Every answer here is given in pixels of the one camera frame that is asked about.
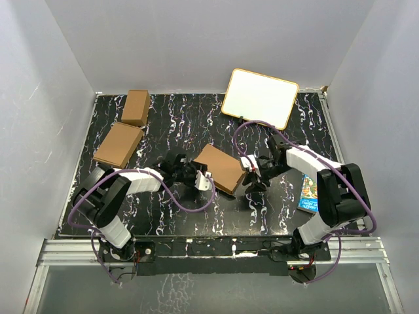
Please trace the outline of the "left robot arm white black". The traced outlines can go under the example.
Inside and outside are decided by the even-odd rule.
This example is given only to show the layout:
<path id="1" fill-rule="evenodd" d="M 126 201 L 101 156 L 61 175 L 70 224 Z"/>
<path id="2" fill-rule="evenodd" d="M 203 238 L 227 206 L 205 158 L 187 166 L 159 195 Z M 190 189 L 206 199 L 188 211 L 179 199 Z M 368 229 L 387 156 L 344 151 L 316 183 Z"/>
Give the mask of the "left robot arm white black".
<path id="1" fill-rule="evenodd" d="M 109 244 L 114 258 L 127 261 L 134 256 L 133 237 L 118 216 L 127 195 L 161 192 L 164 187 L 182 183 L 207 191 L 212 188 L 206 164 L 187 160 L 183 153 L 167 153 L 151 167 L 121 173 L 107 165 L 98 166 L 76 189 L 72 205 L 84 216 L 99 236 Z"/>

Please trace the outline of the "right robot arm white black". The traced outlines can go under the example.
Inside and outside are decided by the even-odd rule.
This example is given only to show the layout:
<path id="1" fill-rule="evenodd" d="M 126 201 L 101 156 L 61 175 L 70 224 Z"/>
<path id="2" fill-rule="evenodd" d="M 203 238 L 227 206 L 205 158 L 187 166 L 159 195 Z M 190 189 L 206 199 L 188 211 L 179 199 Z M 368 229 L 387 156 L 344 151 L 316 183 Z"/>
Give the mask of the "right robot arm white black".
<path id="1" fill-rule="evenodd" d="M 360 168 L 332 162 L 305 145 L 284 143 L 279 135 L 268 140 L 270 156 L 242 155 L 246 193 L 264 192 L 274 177 L 296 169 L 316 184 L 318 211 L 293 232 L 288 244 L 269 244 L 273 253 L 305 260 L 327 237 L 367 215 L 369 199 Z"/>

